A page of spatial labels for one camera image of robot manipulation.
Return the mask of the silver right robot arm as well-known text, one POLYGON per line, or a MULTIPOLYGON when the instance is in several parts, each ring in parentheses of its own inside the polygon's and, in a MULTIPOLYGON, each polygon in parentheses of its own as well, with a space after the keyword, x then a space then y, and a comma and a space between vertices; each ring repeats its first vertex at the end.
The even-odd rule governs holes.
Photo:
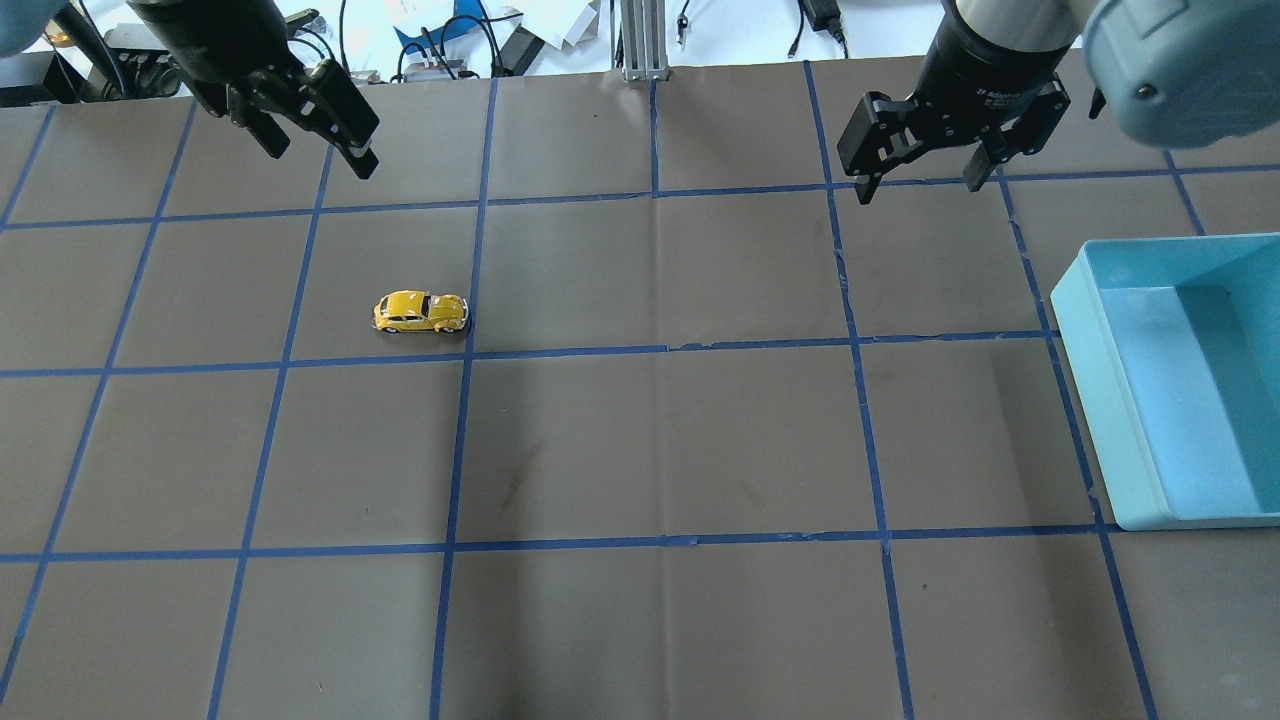
POLYGON ((941 149, 973 147, 970 191, 1038 154, 1071 102, 1057 68, 1074 44, 1091 114, 1110 109, 1144 146, 1202 149, 1277 122, 1275 1, 946 1, 913 92, 865 94, 838 140, 859 202, 941 149))

